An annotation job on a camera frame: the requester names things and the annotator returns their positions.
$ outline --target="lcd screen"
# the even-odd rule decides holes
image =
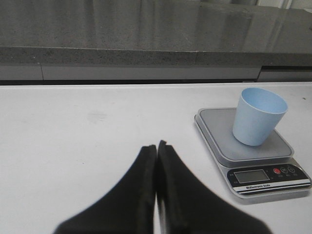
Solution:
[[[267,174],[263,170],[234,172],[239,183],[250,183],[256,181],[269,180]]]

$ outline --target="white table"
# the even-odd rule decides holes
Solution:
[[[163,139],[209,189],[273,233],[310,233],[311,194],[237,201],[195,127],[198,109],[235,107],[250,86],[285,98],[277,130],[312,176],[312,82],[0,87],[0,232],[52,233],[108,192],[141,146]]]

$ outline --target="electronic scale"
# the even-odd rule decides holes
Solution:
[[[274,130],[260,146],[232,134],[235,108],[200,109],[195,122],[231,191],[240,198],[297,193],[311,179],[293,159],[293,149]]]

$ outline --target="granite countertop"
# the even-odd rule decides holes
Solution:
[[[196,0],[3,0],[0,62],[312,66],[312,14]]]

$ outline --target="plastic cup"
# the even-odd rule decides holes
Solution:
[[[261,88],[244,89],[239,98],[233,135],[240,142],[261,145],[287,112],[286,101]]]

